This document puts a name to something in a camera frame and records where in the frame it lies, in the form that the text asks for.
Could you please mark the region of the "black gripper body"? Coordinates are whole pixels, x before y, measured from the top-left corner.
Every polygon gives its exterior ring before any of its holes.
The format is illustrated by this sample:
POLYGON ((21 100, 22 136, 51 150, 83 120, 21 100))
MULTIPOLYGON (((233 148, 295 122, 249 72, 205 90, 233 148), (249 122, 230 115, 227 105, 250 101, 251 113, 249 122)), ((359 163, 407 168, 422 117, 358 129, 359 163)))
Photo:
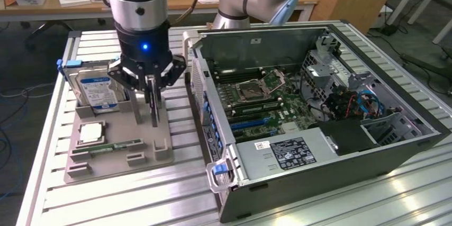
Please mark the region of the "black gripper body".
POLYGON ((150 30, 135 31, 114 22, 121 47, 119 63, 133 74, 161 76, 171 62, 169 27, 169 22, 162 22, 150 30))

